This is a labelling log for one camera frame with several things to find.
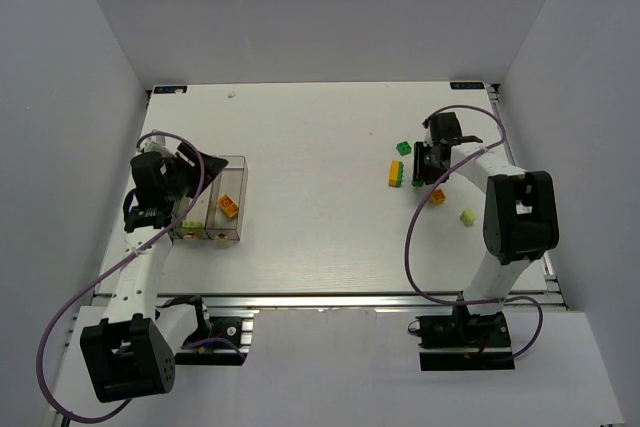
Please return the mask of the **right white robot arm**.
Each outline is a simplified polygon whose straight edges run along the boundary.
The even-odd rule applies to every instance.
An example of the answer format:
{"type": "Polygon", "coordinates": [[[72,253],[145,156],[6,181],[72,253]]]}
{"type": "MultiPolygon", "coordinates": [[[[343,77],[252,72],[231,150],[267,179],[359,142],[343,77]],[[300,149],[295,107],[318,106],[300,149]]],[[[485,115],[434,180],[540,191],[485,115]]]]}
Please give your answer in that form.
{"type": "Polygon", "coordinates": [[[487,143],[465,135],[457,105],[440,108],[423,122],[425,140],[414,148],[413,181],[429,190],[414,212],[407,232],[404,261],[409,261],[413,229],[424,205],[441,184],[458,173],[484,194],[482,235],[486,251],[469,285],[450,305],[473,318],[502,311],[521,274],[559,242],[554,185],[546,171],[526,171],[497,155],[506,141],[501,121],[499,139],[487,143]]]}

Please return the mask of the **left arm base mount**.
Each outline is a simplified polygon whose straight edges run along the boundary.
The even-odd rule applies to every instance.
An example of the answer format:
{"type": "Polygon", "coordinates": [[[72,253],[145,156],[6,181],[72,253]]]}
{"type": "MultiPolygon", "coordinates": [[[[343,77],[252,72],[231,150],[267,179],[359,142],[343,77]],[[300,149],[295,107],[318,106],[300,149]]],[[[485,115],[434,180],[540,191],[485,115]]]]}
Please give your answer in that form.
{"type": "Polygon", "coordinates": [[[243,319],[215,316],[199,295],[167,300],[155,309],[155,320],[175,352],[179,366],[242,366],[247,353],[242,347],[243,319]]]}

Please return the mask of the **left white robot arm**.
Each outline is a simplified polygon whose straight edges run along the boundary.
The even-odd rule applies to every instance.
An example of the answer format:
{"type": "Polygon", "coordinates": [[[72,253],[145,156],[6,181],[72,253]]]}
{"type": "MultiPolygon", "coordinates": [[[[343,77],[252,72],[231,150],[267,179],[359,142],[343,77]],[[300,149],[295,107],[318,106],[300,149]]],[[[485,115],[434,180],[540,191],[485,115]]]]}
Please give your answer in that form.
{"type": "Polygon", "coordinates": [[[183,295],[163,305],[156,300],[181,203],[197,199],[227,164],[185,143],[176,152],[147,147],[131,160],[134,186],[125,196],[123,218],[125,251],[133,258],[119,270],[99,323],[80,335],[100,402],[170,392],[176,354],[210,336],[209,313],[200,296],[183,295]]]}

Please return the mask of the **green and lime lego stack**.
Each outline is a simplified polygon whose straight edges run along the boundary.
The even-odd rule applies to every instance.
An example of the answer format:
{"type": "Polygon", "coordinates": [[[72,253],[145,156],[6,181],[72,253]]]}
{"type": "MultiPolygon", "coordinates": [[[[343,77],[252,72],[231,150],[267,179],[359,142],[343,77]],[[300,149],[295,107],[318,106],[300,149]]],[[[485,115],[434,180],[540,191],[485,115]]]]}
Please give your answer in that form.
{"type": "Polygon", "coordinates": [[[181,223],[183,229],[203,229],[204,224],[200,221],[187,221],[183,220],[181,223]]]}

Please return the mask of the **large orange lego brick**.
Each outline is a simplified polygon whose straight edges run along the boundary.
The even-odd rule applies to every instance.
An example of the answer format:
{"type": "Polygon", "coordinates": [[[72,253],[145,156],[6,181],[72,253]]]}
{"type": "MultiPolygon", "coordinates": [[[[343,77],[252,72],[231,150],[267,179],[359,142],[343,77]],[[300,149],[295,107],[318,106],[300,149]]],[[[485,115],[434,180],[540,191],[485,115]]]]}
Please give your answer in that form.
{"type": "Polygon", "coordinates": [[[235,219],[239,214],[238,204],[228,194],[219,197],[216,204],[227,219],[235,219]]]}

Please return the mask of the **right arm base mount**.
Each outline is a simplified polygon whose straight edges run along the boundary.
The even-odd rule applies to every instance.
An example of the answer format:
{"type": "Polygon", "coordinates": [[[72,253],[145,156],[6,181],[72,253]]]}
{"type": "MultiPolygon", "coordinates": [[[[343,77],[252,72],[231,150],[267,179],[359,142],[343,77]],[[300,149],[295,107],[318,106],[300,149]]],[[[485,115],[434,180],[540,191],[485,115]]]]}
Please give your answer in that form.
{"type": "Polygon", "coordinates": [[[466,307],[453,307],[447,315],[417,317],[407,330],[419,339],[423,372],[515,369],[511,337],[502,312],[477,316],[466,307]]]}

